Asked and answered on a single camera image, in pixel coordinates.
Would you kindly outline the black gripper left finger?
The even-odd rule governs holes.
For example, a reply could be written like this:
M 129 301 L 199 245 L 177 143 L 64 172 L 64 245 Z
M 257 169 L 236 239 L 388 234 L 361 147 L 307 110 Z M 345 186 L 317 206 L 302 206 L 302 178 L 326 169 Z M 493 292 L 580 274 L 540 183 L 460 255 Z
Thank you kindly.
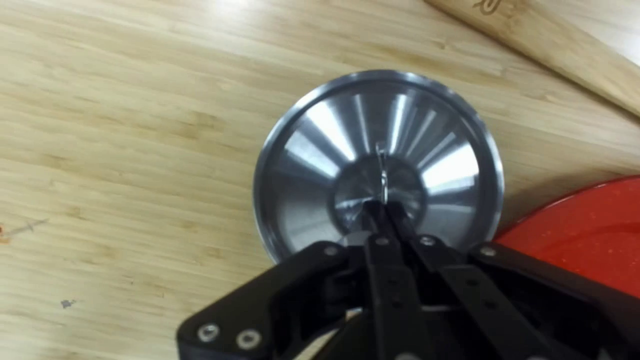
M 177 360 L 293 360 L 334 329 L 314 360 L 372 360 L 364 303 L 364 259 L 355 250 L 315 241 L 186 318 Z

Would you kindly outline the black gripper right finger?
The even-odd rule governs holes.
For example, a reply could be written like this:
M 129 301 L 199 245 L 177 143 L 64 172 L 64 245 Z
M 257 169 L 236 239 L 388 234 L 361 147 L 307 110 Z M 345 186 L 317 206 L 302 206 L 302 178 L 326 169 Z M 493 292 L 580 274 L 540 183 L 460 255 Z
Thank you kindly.
M 418 278 L 426 360 L 638 360 L 638 301 L 493 243 L 482 218 L 447 238 L 391 207 Z

